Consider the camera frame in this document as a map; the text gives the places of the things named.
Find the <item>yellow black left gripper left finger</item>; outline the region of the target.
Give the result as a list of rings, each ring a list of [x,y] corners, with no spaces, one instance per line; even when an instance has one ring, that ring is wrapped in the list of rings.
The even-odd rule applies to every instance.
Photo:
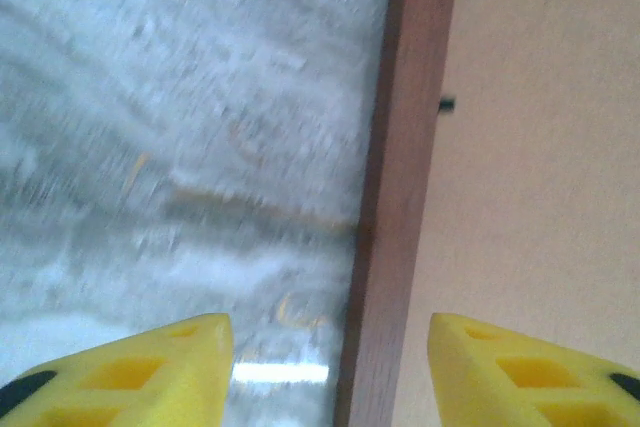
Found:
[[[228,315],[204,314],[37,365],[0,388],[0,427],[221,427]]]

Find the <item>brown fibreboard backing board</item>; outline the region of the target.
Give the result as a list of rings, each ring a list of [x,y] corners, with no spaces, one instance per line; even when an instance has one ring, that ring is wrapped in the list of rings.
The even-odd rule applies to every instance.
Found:
[[[440,427],[430,316],[640,371],[640,0],[455,0],[393,427]]]

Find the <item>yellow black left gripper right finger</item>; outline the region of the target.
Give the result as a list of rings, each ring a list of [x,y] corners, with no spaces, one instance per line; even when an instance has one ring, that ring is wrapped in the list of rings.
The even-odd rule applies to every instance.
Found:
[[[469,317],[435,313],[442,427],[640,427],[640,373]]]

